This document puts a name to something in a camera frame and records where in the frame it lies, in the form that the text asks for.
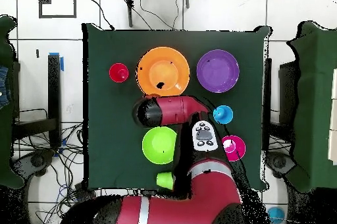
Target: green cup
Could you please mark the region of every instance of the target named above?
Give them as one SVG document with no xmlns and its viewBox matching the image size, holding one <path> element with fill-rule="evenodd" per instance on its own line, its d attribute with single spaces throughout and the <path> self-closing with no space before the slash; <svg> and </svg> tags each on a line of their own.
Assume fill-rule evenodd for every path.
<svg viewBox="0 0 337 224">
<path fill-rule="evenodd" d="M 157 175 L 157 186 L 173 190 L 173 176 L 171 172 L 159 173 Z"/>
<path fill-rule="evenodd" d="M 169 127 L 159 126 L 147 131 L 143 137 L 142 150 L 150 162 L 157 165 L 173 161 L 176 133 Z"/>
</svg>

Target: white tile floor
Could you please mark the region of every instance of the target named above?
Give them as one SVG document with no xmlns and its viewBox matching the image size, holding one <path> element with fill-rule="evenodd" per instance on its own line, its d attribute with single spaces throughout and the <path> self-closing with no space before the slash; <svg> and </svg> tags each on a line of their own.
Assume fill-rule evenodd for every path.
<svg viewBox="0 0 337 224">
<path fill-rule="evenodd" d="M 106 19 L 117 29 L 129 29 L 128 13 L 123 0 L 96 0 L 104 10 Z M 81 23 L 92 22 L 109 29 L 99 8 L 90 0 L 76 0 L 77 18 L 39 18 L 38 0 L 0 0 L 0 14 L 18 19 L 18 27 L 9 38 L 18 53 L 20 72 L 20 109 L 44 108 L 47 110 L 47 62 L 48 53 L 58 52 L 65 60 L 61 73 L 62 122 L 63 128 L 80 123 L 82 110 L 82 29 Z M 73 0 L 52 0 L 43 6 L 43 14 L 68 14 Z M 153 29 L 168 29 L 156 16 L 140 8 L 140 0 L 134 0 L 139 12 Z M 179 15 L 175 22 L 182 29 L 182 0 L 177 0 Z M 142 0 L 142 7 L 159 15 L 173 25 L 177 15 L 176 0 Z M 184 12 L 186 30 L 253 30 L 260 25 L 273 28 L 269 39 L 269 57 L 272 58 L 272 101 L 271 109 L 279 110 L 278 68 L 282 63 L 295 59 L 287 40 L 295 38 L 298 24 L 314 20 L 325 28 L 337 27 L 337 0 L 190 0 L 190 8 Z M 132 12 L 133 29 L 148 29 L 145 22 Z M 41 111 L 23 113 L 21 120 L 42 119 Z M 271 113 L 272 121 L 278 121 L 278 113 Z M 71 144 L 79 144 L 74 135 Z M 63 165 L 55 157 L 53 166 L 64 182 Z M 75 183 L 83 178 L 83 165 L 72 165 Z M 269 189 L 259 193 L 267 209 L 279 205 L 286 212 L 287 193 L 282 180 L 275 179 L 265 168 L 265 180 Z M 100 194 L 127 194 L 126 190 L 98 190 Z M 52 168 L 41 178 L 34 177 L 29 193 L 29 208 L 32 224 L 41 224 L 35 212 L 43 219 L 57 200 L 59 185 Z M 54 215 L 50 224 L 59 224 Z"/>
</svg>

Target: dark green table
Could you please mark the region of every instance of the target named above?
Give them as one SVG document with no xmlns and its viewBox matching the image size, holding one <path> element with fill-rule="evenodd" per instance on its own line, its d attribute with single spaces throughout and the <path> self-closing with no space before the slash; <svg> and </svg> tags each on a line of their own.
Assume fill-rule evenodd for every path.
<svg viewBox="0 0 337 224">
<path fill-rule="evenodd" d="M 337 68 L 337 30 L 308 21 L 289 44 L 295 51 L 301 77 L 294 118 L 295 166 L 286 175 L 300 192 L 337 188 L 337 166 L 328 160 L 333 71 Z"/>
<path fill-rule="evenodd" d="M 88 33 L 88 187 L 157 189 L 157 173 L 171 170 L 171 163 L 155 165 L 145 158 L 142 138 L 148 129 L 136 126 L 132 119 L 132 107 L 143 96 L 136 83 L 137 62 L 146 51 L 166 46 L 181 52 L 189 63 L 190 83 L 183 95 L 195 96 L 206 104 L 208 98 L 215 105 L 231 106 L 234 119 L 228 129 L 246 143 L 242 160 L 249 183 L 256 190 L 265 189 L 259 172 L 263 40 L 269 32 L 268 26 L 256 32 L 111 31 L 84 26 L 84 38 Z M 223 94 L 208 92 L 197 81 L 197 62 L 213 49 L 230 52 L 240 67 L 237 84 Z M 109 78 L 113 63 L 129 68 L 126 82 L 117 84 Z M 225 136 L 223 127 L 217 128 Z"/>
</svg>

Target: purple plate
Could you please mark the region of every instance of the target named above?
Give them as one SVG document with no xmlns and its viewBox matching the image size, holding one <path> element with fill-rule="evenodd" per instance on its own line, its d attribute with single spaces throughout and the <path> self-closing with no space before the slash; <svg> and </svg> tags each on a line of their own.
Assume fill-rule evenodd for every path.
<svg viewBox="0 0 337 224">
<path fill-rule="evenodd" d="M 197 63 L 197 79 L 210 92 L 226 92 L 239 79 L 239 65 L 227 51 L 215 49 L 204 54 Z"/>
</svg>

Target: small hole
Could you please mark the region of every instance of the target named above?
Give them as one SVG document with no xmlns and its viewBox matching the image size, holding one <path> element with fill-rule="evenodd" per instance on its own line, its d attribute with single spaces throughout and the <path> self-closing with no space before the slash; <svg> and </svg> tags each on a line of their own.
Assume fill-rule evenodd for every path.
<svg viewBox="0 0 337 224">
<path fill-rule="evenodd" d="M 164 83 L 163 82 L 159 82 L 157 87 L 161 90 L 161 88 L 164 86 Z"/>
</svg>

